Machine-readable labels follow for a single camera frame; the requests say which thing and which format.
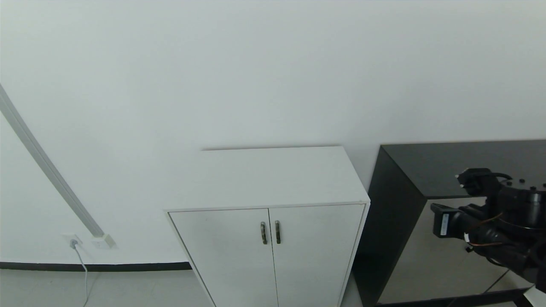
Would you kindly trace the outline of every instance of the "black tabletop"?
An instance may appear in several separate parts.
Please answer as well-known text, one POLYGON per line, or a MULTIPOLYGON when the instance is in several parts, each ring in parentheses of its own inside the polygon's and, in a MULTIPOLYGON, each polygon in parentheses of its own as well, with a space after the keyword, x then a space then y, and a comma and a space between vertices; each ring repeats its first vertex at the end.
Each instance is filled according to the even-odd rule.
POLYGON ((427 198, 468 197, 455 175, 489 168, 513 178, 546 183, 546 140, 382 145, 427 198))

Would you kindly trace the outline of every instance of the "white label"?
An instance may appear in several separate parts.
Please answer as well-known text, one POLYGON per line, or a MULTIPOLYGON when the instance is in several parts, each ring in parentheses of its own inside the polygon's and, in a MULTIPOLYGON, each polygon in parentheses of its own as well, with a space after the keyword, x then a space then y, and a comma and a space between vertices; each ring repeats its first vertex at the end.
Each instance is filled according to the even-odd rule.
POLYGON ((447 224, 449 223, 449 214, 444 214, 442 217, 442 229, 440 230, 440 235, 447 234, 447 224))

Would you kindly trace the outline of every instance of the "white cable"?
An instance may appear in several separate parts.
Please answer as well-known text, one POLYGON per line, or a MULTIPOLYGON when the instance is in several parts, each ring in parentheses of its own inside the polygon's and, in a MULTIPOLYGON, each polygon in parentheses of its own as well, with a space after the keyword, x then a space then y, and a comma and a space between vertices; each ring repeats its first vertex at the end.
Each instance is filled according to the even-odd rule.
POLYGON ((84 267, 85 270, 85 302, 84 307, 87 304, 87 300, 89 300, 89 293, 87 292, 87 267, 84 264, 84 261, 81 259, 80 252, 76 249, 76 246, 78 245, 78 242, 76 240, 72 240, 70 242, 70 247, 72 247, 76 253, 78 254, 78 258, 80 259, 81 265, 84 267))

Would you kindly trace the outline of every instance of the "robotic arm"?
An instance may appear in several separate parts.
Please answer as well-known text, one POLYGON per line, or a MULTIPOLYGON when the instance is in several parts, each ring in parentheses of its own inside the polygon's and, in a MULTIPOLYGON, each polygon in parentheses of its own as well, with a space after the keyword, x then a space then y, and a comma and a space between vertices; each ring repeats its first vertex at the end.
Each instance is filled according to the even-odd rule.
POLYGON ((513 180, 487 168, 466 169, 455 177, 470 196, 485 196, 485 205, 431 204, 434 235, 466 241, 468 251, 546 293, 546 183, 513 180))

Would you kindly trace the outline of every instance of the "white cabinet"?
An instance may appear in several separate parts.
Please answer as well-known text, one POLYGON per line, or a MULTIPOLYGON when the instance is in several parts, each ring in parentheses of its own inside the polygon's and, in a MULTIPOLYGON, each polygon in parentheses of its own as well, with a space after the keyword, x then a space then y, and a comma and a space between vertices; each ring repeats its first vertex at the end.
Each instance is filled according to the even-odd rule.
POLYGON ((332 307, 370 200, 340 146, 204 151, 167 210, 216 307, 332 307))

